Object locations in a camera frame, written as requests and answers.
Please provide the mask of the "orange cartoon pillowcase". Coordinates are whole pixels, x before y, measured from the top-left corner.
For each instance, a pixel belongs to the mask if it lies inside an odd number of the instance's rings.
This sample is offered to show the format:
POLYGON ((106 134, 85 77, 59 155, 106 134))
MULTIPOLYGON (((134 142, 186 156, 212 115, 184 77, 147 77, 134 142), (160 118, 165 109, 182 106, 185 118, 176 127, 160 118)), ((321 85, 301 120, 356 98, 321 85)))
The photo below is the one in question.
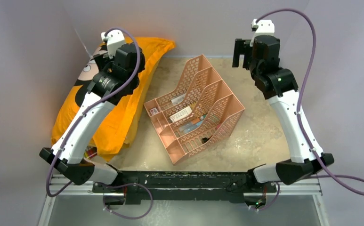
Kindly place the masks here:
MULTIPOLYGON (((154 72, 163 55, 176 46, 173 40, 158 37, 137 37, 136 40, 146 59, 144 71, 138 74, 139 86, 132 95, 127 95, 121 99, 100 124, 89 142, 89 146, 95 147, 98 156, 106 162, 109 162, 122 148, 128 147, 134 141, 138 121, 154 72)), ((91 58, 81 71, 58 112, 51 131, 52 144, 61 138, 75 117, 84 100, 87 86, 97 72, 97 64, 91 58)))

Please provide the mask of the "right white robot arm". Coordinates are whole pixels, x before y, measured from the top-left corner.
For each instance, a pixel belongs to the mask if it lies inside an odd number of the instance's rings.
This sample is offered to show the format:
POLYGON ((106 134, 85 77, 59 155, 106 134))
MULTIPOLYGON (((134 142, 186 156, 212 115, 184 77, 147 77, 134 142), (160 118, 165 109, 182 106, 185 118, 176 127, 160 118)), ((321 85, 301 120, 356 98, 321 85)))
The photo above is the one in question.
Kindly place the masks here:
POLYGON ((299 91, 293 72, 280 67, 280 40, 260 35, 252 40, 235 39, 233 67, 251 73, 254 85, 275 111, 287 140, 290 158, 275 164, 264 164, 248 170, 246 185, 254 192, 267 182, 290 185, 320 172, 322 165, 334 163, 331 153, 324 153, 316 142, 304 113, 299 113, 299 91))

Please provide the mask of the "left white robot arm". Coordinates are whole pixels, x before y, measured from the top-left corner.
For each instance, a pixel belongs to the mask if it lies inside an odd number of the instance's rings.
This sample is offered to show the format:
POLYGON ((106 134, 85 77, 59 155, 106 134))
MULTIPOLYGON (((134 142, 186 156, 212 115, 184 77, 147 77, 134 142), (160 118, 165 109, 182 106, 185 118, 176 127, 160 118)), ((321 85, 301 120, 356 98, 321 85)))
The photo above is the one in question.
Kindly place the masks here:
POLYGON ((42 148, 40 157, 76 185, 94 181, 115 193, 122 188, 117 169, 85 160, 84 152, 105 117, 139 85, 145 57, 133 42, 118 47, 113 56, 97 54, 94 61, 98 73, 87 86, 79 111, 61 138, 51 148, 42 148))

